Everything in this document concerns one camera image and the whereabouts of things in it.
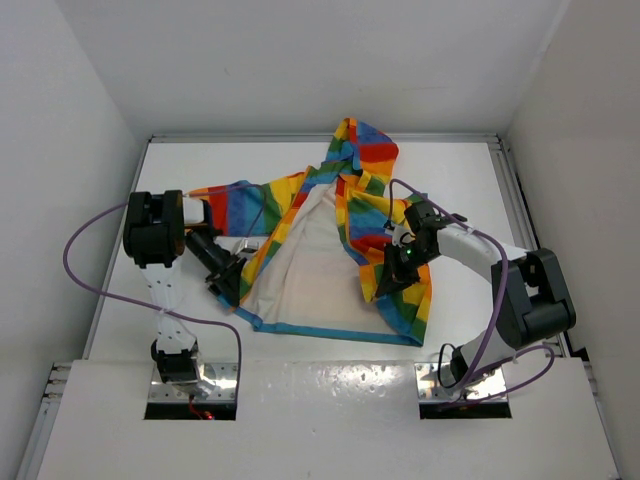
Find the rainbow striped hooded jacket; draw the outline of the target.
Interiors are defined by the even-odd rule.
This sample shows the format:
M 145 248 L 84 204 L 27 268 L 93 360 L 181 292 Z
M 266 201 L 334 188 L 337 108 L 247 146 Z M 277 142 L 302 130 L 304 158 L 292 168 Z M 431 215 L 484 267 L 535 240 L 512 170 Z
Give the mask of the rainbow striped hooded jacket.
M 404 221 L 411 198 L 386 188 L 398 146 L 377 128 L 347 118 L 323 162 L 259 187 L 240 180 L 195 191 L 225 237 L 257 236 L 245 263 L 240 302 L 227 311 L 261 333 L 419 347 L 432 284 L 427 267 L 406 293 L 375 297 L 387 220 Z

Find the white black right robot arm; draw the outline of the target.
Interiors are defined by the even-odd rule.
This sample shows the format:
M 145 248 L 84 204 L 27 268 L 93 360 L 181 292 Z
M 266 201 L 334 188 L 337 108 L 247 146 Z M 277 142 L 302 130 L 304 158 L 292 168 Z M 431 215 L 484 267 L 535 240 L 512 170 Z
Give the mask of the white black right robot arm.
M 437 366 L 445 389 L 460 390 L 532 344 L 575 326 L 575 308 L 553 251 L 501 243 L 429 201 L 411 205 L 402 223 L 387 220 L 384 229 L 391 242 L 384 248 L 378 296 L 408 292 L 419 282 L 419 268 L 440 257 L 457 261 L 491 286 L 493 311 L 486 329 L 453 347 L 450 361 Z

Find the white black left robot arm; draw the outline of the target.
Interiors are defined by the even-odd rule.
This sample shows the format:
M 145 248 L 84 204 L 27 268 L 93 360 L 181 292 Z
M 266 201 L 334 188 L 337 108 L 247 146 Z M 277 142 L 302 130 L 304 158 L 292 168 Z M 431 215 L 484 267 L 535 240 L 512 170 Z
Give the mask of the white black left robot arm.
M 157 313 L 157 336 L 151 356 L 160 379 L 182 391 L 209 388 L 196 335 L 174 315 L 184 300 L 180 284 L 182 256 L 192 253 L 207 269 L 209 291 L 235 304 L 246 259 L 216 243 L 222 231 L 213 225 L 209 203 L 180 190 L 129 195 L 123 247 L 143 275 Z

